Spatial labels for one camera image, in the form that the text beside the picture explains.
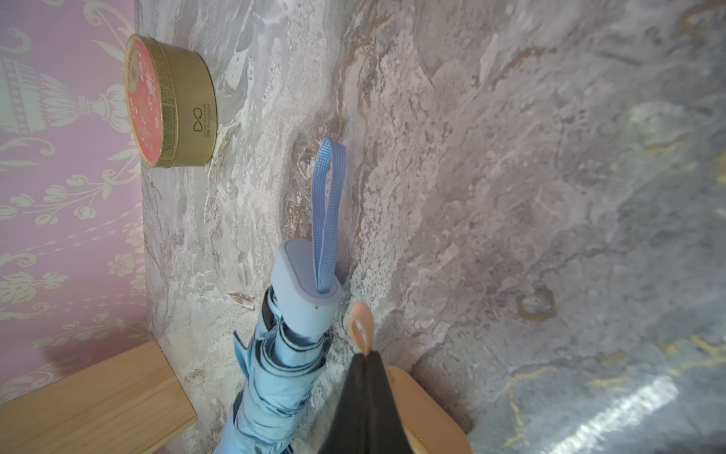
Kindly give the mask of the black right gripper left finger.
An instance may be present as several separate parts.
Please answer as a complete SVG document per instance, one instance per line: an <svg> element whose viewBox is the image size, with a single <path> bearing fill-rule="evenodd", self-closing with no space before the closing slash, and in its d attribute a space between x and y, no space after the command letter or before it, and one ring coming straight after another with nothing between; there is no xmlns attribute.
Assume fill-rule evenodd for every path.
<svg viewBox="0 0 726 454"><path fill-rule="evenodd" d="M371 380L368 357L353 356L329 433L319 453L370 452Z"/></svg>

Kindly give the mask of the beige umbrella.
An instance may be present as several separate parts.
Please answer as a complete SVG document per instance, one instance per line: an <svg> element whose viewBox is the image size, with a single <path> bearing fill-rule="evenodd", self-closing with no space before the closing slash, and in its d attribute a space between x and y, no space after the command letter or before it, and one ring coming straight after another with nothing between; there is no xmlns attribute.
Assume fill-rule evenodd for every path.
<svg viewBox="0 0 726 454"><path fill-rule="evenodd" d="M374 316L370 308L353 305L348 331L366 359L374 356ZM414 453L470 453L470 442L451 416L399 367L382 367L401 429Z"/></svg>

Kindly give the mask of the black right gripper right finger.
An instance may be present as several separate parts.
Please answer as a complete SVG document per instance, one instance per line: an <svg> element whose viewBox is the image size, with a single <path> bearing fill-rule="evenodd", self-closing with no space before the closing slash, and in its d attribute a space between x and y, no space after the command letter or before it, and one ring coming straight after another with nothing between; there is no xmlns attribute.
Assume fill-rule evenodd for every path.
<svg viewBox="0 0 726 454"><path fill-rule="evenodd" d="M366 452L412 454L382 357L365 357Z"/></svg>

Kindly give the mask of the light blue umbrella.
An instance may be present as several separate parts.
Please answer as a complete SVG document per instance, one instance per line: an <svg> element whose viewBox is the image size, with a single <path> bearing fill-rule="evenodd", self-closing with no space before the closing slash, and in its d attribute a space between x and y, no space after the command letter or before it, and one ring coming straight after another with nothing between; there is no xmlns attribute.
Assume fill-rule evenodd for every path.
<svg viewBox="0 0 726 454"><path fill-rule="evenodd" d="M342 299L336 277L338 212L346 151L323 140L312 177L312 238L278 250L249 342L234 339L246 383L230 410L218 453L289 453L329 349Z"/></svg>

